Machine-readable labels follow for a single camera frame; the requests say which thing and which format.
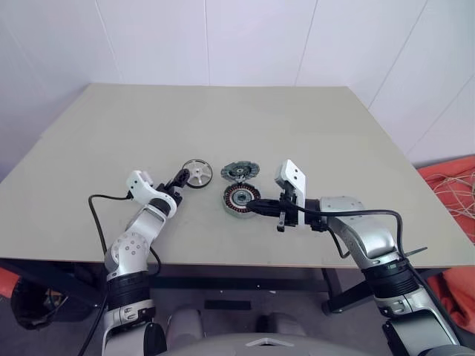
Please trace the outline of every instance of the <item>metal table frame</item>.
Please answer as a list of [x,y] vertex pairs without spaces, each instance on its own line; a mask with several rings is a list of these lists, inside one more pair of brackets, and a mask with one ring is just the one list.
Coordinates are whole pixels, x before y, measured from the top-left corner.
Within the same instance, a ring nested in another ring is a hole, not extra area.
[[[32,282],[75,298],[88,306],[97,307],[103,298],[105,283],[92,286],[64,271],[65,263],[38,260],[0,259],[0,267],[12,271]],[[309,272],[315,268],[306,268]],[[322,269],[323,279],[308,273],[305,278],[238,278],[238,277],[151,277],[151,287],[156,289],[216,289],[216,290],[264,290],[264,291],[311,291],[328,293],[335,297],[341,286],[334,268]]]
[[[442,273],[445,270],[446,268],[417,268],[417,271],[424,279]],[[364,280],[342,293],[330,296],[329,300],[324,302],[321,307],[326,315],[338,314],[371,300],[373,300],[373,292],[367,281]]]

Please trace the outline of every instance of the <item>orange bag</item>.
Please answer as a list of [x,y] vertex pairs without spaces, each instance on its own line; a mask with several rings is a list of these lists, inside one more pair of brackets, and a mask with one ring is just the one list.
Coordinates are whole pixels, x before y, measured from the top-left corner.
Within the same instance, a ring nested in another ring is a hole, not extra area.
[[[468,238],[475,243],[475,220],[459,214],[474,202],[475,156],[420,168],[419,173],[437,193]],[[453,321],[475,334],[475,266],[455,267],[427,280]]]

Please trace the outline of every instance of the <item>pulley wheel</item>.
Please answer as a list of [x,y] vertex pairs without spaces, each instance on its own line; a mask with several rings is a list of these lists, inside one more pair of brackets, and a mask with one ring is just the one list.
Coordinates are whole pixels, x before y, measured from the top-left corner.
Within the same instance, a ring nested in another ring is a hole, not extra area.
[[205,188],[213,178],[213,170],[209,163],[202,159],[190,159],[183,165],[190,171],[190,177],[186,185],[193,189]]

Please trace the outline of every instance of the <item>diamond saw blade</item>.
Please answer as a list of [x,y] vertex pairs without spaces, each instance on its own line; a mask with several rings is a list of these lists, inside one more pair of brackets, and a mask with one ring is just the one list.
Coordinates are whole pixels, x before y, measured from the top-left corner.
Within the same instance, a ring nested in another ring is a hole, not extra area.
[[222,178],[230,182],[244,182],[254,178],[259,173],[259,165],[250,161],[238,161],[229,163],[221,169]]

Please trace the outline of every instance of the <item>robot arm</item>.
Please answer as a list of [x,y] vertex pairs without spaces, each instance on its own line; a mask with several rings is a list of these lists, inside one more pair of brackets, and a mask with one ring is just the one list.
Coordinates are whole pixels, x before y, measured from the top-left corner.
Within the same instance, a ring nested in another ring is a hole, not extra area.
[[279,217],[278,231],[284,231],[284,226],[309,225],[314,231],[338,235],[364,274],[379,311],[389,318],[383,330],[390,344],[411,356],[438,346],[459,345],[391,233],[365,214],[368,211],[363,211],[361,202],[352,197],[305,199],[305,175],[290,160],[278,169],[275,181],[283,189],[279,200],[253,200],[247,208]]
[[153,323],[147,257],[151,244],[176,213],[189,177],[190,172],[182,169],[156,188],[143,171],[133,171],[127,179],[133,200],[142,208],[105,254],[108,310],[102,355],[155,355],[166,349],[163,330]]

